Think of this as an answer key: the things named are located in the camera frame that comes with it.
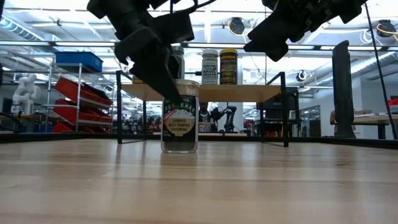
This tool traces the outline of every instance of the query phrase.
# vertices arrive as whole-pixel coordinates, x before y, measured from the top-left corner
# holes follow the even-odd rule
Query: metal shelving unit
[[[68,106],[68,105],[50,105],[50,94],[51,94],[51,78],[53,75],[53,64],[51,64],[50,66],[50,72],[49,72],[49,85],[47,88],[47,104],[44,105],[45,107],[47,107],[46,109],[46,116],[45,116],[45,132],[47,132],[47,128],[48,128],[48,121],[49,121],[49,109],[50,108],[54,108],[54,107],[69,107],[69,108],[76,108],[76,123],[74,124],[76,126],[76,132],[78,131],[79,125],[81,124],[88,124],[88,125],[95,125],[95,126],[112,126],[112,123],[105,123],[105,122],[98,122],[98,121],[85,121],[85,120],[80,120],[79,119],[79,112],[80,112],[80,103],[81,101],[85,101],[91,104],[94,104],[96,106],[98,106],[98,108],[100,109],[110,109],[110,106],[102,104],[102,103],[98,103],[96,101],[93,100],[89,100],[86,98],[82,98],[80,96],[80,91],[81,91],[81,80],[82,80],[82,76],[83,74],[89,74],[89,75],[95,75],[96,77],[98,77],[98,75],[101,75],[101,73],[96,73],[94,71],[92,71],[90,68],[84,66],[82,63],[79,64],[73,64],[73,63],[57,63],[55,64],[57,67],[64,69],[65,71],[68,71],[72,74],[76,74],[77,75],[77,82],[78,82],[78,93],[77,93],[77,101],[76,101],[76,106]],[[103,78],[104,82],[97,82],[97,83],[101,83],[101,84],[112,84],[112,86],[114,87],[114,82],[110,81],[110,80],[105,80]]]

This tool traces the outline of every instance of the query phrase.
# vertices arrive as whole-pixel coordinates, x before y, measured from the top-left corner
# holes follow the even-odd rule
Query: white robot
[[[12,96],[11,113],[18,114],[20,111],[26,115],[33,113],[34,100],[40,98],[40,87],[35,86],[35,80],[36,75],[19,79],[18,88]]]

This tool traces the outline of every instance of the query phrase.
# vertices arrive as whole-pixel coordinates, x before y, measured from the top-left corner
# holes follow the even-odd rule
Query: jar lid
[[[224,54],[224,53],[235,53],[235,54],[237,54],[238,51],[235,50],[235,49],[224,49],[224,50],[221,51],[220,54]]]
[[[197,86],[199,87],[199,83],[193,80],[184,80],[184,79],[180,79],[180,78],[176,78],[174,80],[174,83],[177,85],[191,85],[191,86]]]
[[[181,46],[172,46],[174,53],[182,53],[184,54],[184,48]]]
[[[213,49],[206,49],[206,50],[203,51],[202,54],[203,54],[202,56],[208,55],[208,54],[212,54],[212,55],[215,55],[216,57],[218,57],[218,51],[217,50],[213,50]]]

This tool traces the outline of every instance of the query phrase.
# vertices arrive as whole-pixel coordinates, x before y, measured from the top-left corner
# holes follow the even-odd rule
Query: wood grain
[[[127,93],[146,101],[162,101],[163,97],[146,84],[122,85]],[[264,102],[280,93],[280,86],[264,85],[200,85],[201,102]]]
[[[1,224],[397,223],[398,151],[200,142],[0,145]]]

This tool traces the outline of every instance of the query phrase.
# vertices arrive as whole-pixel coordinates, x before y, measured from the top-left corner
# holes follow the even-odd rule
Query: blue bin
[[[81,63],[82,65],[92,70],[92,72],[102,72],[103,61],[92,52],[56,52],[55,63],[59,64]]]

